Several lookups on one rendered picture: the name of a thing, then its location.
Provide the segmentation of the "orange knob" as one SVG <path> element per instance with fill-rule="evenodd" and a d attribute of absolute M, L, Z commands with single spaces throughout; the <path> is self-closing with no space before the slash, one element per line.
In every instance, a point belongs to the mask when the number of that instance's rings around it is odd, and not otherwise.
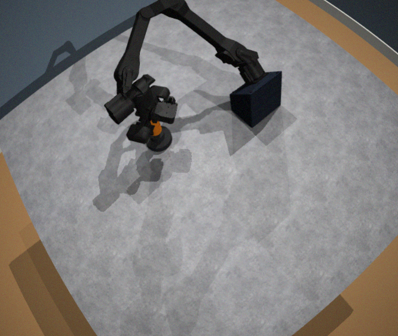
<path fill-rule="evenodd" d="M 161 125 L 160 125 L 160 122 L 159 121 L 157 121 L 157 123 L 152 123 L 152 120 L 151 120 L 151 122 L 150 122 L 152 125 L 154 125 L 155 127 L 154 127 L 154 129 L 153 129 L 153 132 L 154 132 L 154 135 L 153 136 L 157 136 L 157 135 L 159 135 L 160 133 L 161 133 L 161 131 L 162 131 L 162 128 L 161 128 Z"/>

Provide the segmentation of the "dark grey round pedestal with silver shaft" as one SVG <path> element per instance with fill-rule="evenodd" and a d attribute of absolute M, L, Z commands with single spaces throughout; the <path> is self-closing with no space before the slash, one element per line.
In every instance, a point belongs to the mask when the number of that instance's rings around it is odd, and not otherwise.
<path fill-rule="evenodd" d="M 172 142 L 172 136 L 170 130 L 164 126 L 161 126 L 161 128 L 162 128 L 161 133 L 157 136 L 150 135 L 146 143 L 147 147 L 152 151 L 156 152 L 164 151 L 170 146 Z"/>

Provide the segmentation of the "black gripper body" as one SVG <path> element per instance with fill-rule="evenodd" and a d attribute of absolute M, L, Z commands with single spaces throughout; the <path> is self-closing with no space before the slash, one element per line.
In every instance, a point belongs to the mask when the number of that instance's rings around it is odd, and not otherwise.
<path fill-rule="evenodd" d="M 143 144 L 147 143 L 151 134 L 151 111 L 153 108 L 155 108 L 155 101 L 157 99 L 159 102 L 161 102 L 159 98 L 163 98 L 165 100 L 170 95 L 170 90 L 167 87 L 152 85 L 150 89 L 153 94 L 153 99 L 151 103 L 142 107 L 136 105 L 134 107 L 135 109 L 137 109 L 135 115 L 137 117 L 140 117 L 140 124 L 132 124 L 130 126 L 126 134 L 128 140 Z"/>

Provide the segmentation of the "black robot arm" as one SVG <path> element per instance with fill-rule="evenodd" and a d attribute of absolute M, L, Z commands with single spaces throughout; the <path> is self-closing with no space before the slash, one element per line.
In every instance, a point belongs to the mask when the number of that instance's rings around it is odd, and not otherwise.
<path fill-rule="evenodd" d="M 244 84 L 256 84 L 269 73 L 265 72 L 258 62 L 258 53 L 248 50 L 237 41 L 228 39 L 214 27 L 197 16 L 188 7 L 184 0 L 158 0 L 147 7 L 141 8 L 136 13 L 131 35 L 129 36 L 126 50 L 114 71 L 117 82 L 117 95 L 104 106 L 114 122 L 120 124 L 133 111 L 134 107 L 145 106 L 151 103 L 153 94 L 150 85 L 155 78 L 146 74 L 137 79 L 140 68 L 140 50 L 145 39 L 146 30 L 150 19 L 159 14 L 178 19 L 199 34 L 216 49 L 215 56 L 223 63 L 236 67 L 240 72 Z M 177 103 L 173 96 L 167 97 L 162 102 L 157 99 L 155 108 L 151 111 L 152 123 L 162 121 L 173 124 L 177 112 Z"/>

